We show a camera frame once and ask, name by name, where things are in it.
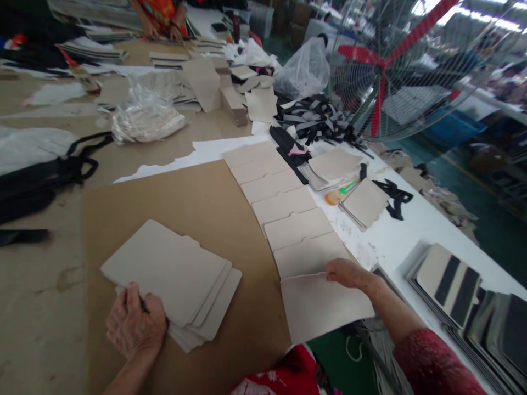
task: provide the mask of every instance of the brown cardboard sheet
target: brown cardboard sheet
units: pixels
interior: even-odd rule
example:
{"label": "brown cardboard sheet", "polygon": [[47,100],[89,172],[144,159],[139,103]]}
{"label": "brown cardboard sheet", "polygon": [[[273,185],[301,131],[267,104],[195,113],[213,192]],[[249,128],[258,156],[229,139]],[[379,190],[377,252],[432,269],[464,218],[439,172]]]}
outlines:
{"label": "brown cardboard sheet", "polygon": [[101,394],[125,362],[106,339],[115,291],[99,268],[149,219],[189,235],[243,277],[215,339],[185,354],[168,337],[143,393],[225,394],[247,374],[272,368],[291,344],[278,270],[222,160],[85,193],[88,393]]}

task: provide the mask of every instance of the white paper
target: white paper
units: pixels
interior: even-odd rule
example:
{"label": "white paper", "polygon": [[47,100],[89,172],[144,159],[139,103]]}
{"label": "white paper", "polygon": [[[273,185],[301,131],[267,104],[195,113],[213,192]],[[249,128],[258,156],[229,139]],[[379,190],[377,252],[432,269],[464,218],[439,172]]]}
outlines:
{"label": "white paper", "polygon": [[0,126],[0,175],[65,155],[78,137],[54,128]]}
{"label": "white paper", "polygon": [[271,124],[269,122],[253,121],[252,134],[269,134]]}
{"label": "white paper", "polygon": [[29,99],[24,100],[23,105],[54,105],[86,95],[86,91],[79,82],[46,84]]}
{"label": "white paper", "polygon": [[285,279],[280,287],[289,334],[295,345],[375,315],[364,292],[328,281],[326,273]]}

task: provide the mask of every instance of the stack of cardboard pieces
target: stack of cardboard pieces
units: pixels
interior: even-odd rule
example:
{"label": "stack of cardboard pieces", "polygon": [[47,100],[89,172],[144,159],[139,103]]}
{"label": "stack of cardboard pieces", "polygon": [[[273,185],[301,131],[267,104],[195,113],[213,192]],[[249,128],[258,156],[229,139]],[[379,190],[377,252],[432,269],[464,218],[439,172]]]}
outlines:
{"label": "stack of cardboard pieces", "polygon": [[318,155],[298,170],[307,178],[315,191],[336,188],[358,178],[362,158],[348,153],[342,147]]}
{"label": "stack of cardboard pieces", "polygon": [[186,353],[214,339],[242,278],[231,262],[152,220],[100,269],[118,287],[133,281],[141,297],[159,296],[168,332]]}
{"label": "stack of cardboard pieces", "polygon": [[226,42],[223,40],[201,36],[196,36],[196,38],[192,40],[192,43],[194,44],[192,51],[195,53],[211,53],[221,55],[223,55],[223,49],[226,45]]}
{"label": "stack of cardboard pieces", "polygon": [[388,205],[388,194],[379,188],[369,178],[360,181],[339,207],[344,211],[361,231],[366,231],[379,219],[380,214]]}
{"label": "stack of cardboard pieces", "polygon": [[[178,71],[152,72],[138,77],[141,86],[157,92],[165,100],[174,103],[177,110],[200,111],[201,107],[190,82]],[[113,110],[128,100],[130,82],[127,78],[105,81],[95,103],[106,110]]]}
{"label": "stack of cardboard pieces", "polygon": [[112,31],[109,29],[108,31],[86,30],[86,36],[93,41],[106,44],[110,42],[133,40],[134,38],[141,37],[141,34],[134,31]]}
{"label": "stack of cardboard pieces", "polygon": [[327,281],[324,266],[349,254],[325,213],[271,142],[247,145],[223,158],[267,238],[281,278],[294,344],[372,317],[361,291]]}
{"label": "stack of cardboard pieces", "polygon": [[157,69],[183,70],[182,63],[189,60],[185,54],[172,54],[165,52],[150,52],[150,60]]}
{"label": "stack of cardboard pieces", "polygon": [[70,41],[59,44],[59,47],[69,55],[74,55],[76,57],[96,62],[122,63],[128,56],[128,53],[125,50],[113,48],[93,48],[82,46]]}

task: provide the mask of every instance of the stack of gray panels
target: stack of gray panels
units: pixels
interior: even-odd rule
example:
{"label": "stack of gray panels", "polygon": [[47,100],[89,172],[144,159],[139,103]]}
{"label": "stack of gray panels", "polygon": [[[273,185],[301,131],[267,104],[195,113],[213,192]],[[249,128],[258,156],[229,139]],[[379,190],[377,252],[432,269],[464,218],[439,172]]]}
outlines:
{"label": "stack of gray panels", "polygon": [[527,393],[527,302],[481,289],[480,275],[439,244],[406,278],[497,393]]}

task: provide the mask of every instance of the cardboard stack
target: cardboard stack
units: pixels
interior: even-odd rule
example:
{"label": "cardboard stack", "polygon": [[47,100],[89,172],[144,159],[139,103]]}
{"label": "cardboard stack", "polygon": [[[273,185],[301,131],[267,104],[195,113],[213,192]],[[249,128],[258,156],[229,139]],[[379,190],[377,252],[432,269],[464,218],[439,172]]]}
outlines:
{"label": "cardboard stack", "polygon": [[214,339],[242,278],[231,262],[152,220],[100,269],[117,291],[134,281],[141,297],[158,295],[169,335],[186,353]]}
{"label": "cardboard stack", "polygon": [[342,147],[318,155],[298,170],[315,191],[336,188],[358,178],[362,158],[349,154]]}

